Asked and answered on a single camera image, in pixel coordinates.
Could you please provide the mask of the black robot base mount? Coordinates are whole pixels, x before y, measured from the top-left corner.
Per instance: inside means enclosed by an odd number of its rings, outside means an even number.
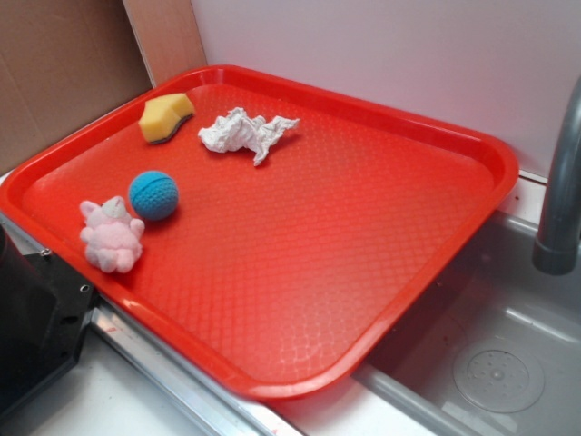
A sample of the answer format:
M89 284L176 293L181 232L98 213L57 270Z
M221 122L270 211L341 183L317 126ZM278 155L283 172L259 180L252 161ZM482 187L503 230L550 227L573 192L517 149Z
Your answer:
M79 361L92 283L55 253L22 254L1 231L1 420Z

